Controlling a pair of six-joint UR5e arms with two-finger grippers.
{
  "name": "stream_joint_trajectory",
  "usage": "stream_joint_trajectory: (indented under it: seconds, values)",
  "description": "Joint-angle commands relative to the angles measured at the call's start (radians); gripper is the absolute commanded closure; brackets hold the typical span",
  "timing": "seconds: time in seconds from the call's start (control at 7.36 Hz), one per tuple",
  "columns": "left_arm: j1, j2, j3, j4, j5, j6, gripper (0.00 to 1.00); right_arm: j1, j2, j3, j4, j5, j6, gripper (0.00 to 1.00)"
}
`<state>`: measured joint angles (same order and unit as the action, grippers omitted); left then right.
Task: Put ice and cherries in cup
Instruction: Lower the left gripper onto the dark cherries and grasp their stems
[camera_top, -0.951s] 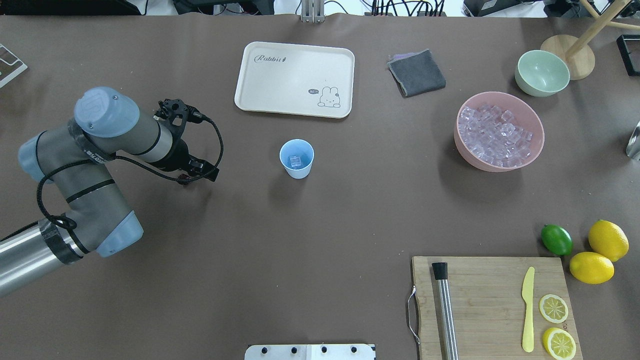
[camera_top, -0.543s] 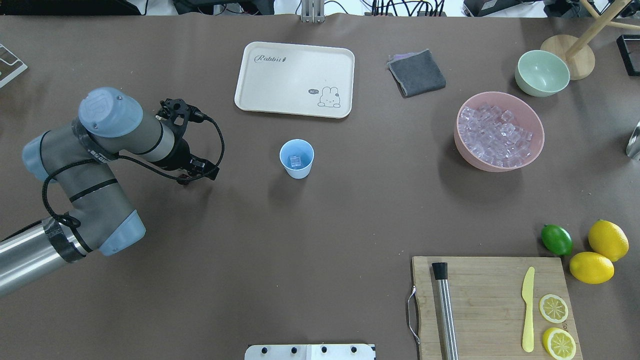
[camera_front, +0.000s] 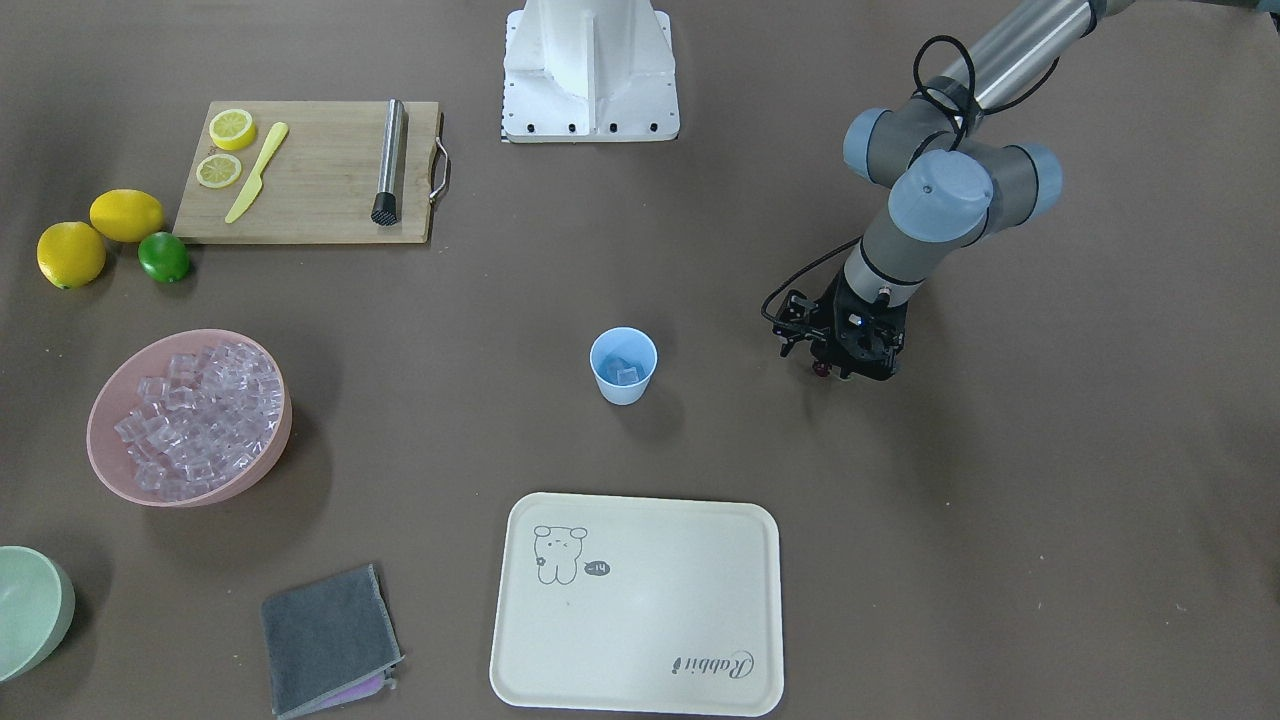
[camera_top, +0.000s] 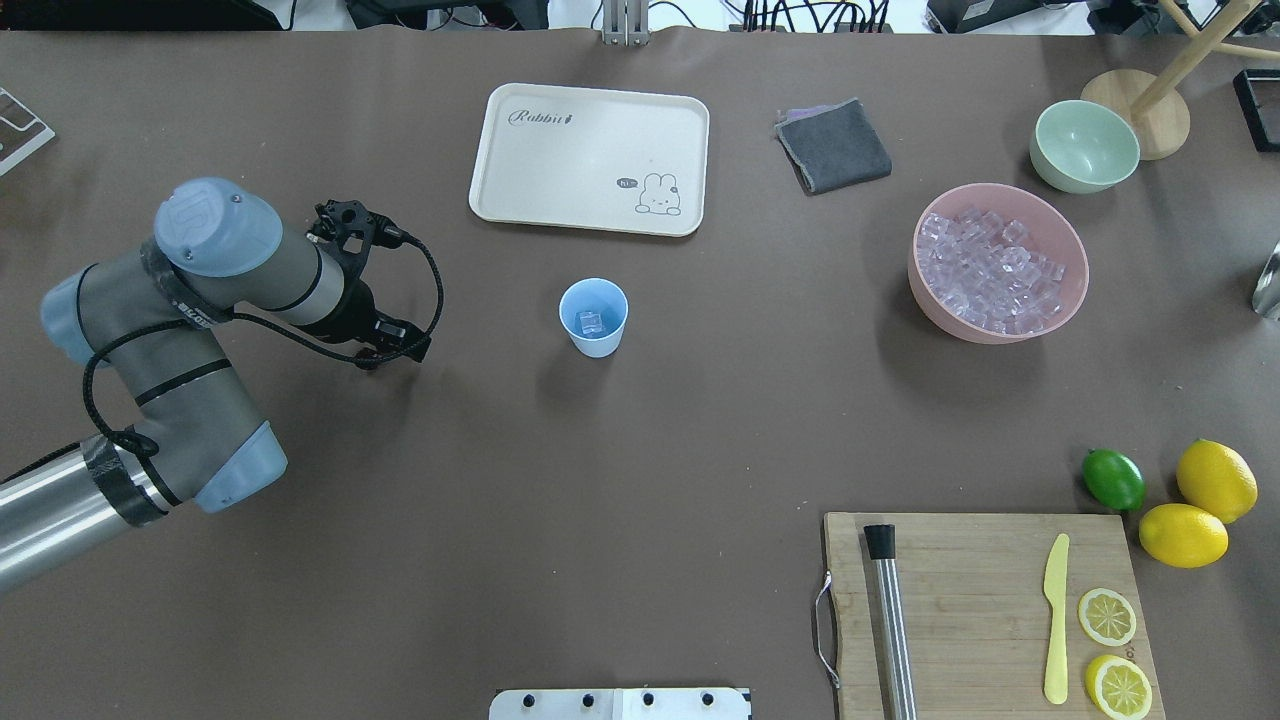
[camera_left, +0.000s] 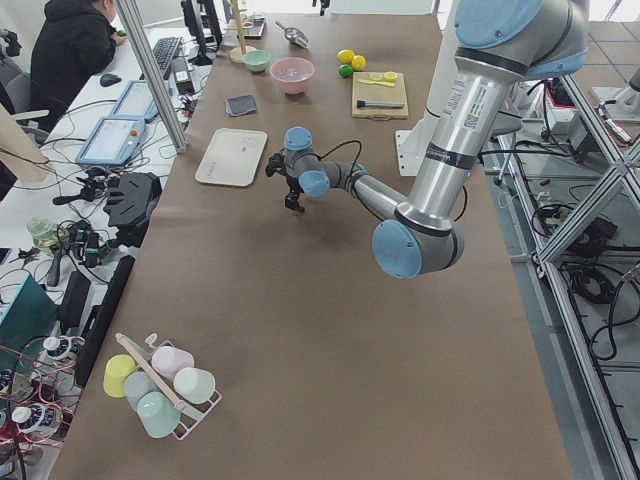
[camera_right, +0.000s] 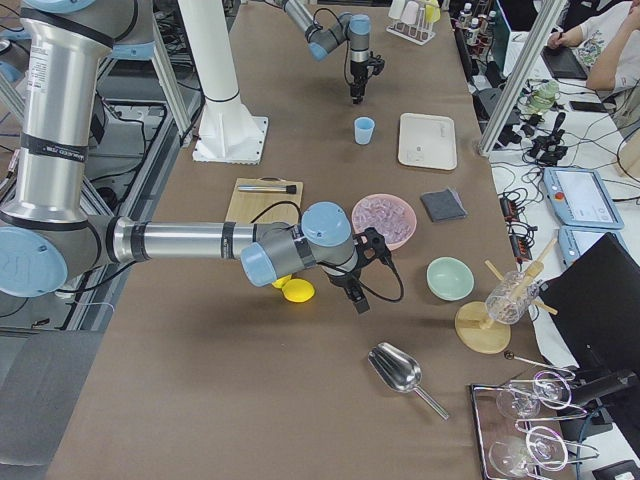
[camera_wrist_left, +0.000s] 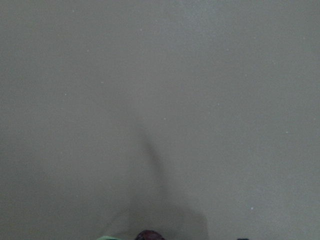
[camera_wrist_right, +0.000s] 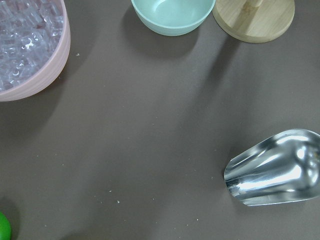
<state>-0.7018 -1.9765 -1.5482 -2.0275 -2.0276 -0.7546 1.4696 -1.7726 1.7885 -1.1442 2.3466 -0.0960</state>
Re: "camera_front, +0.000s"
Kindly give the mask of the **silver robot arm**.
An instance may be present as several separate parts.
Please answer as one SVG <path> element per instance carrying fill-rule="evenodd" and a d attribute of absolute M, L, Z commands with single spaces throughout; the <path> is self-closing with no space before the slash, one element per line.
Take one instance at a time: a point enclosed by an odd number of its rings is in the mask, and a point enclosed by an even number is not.
<path fill-rule="evenodd" d="M 762 305 L 787 356 L 809 345 L 817 375 L 886 380 L 899 369 L 911 297 L 959 249 L 1048 211 L 1062 192 L 1060 160 L 1046 146 L 977 142 L 979 124 L 1015 108 L 1052 74 L 1061 55 L 1125 1 L 1024 1 L 974 45 L 937 35 L 957 59 L 924 79 L 899 109 L 861 113 L 844 137 L 844 160 L 890 192 L 856 240 L 838 247 L 841 272 L 810 299 L 782 283 Z"/>

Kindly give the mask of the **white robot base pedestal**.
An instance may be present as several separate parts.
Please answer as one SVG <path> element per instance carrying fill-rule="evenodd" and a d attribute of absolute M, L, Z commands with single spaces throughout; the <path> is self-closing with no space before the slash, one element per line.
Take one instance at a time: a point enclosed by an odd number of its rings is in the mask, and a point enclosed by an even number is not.
<path fill-rule="evenodd" d="M 500 137 L 631 143 L 678 137 L 672 23 L 649 1 L 527 1 L 506 17 Z"/>

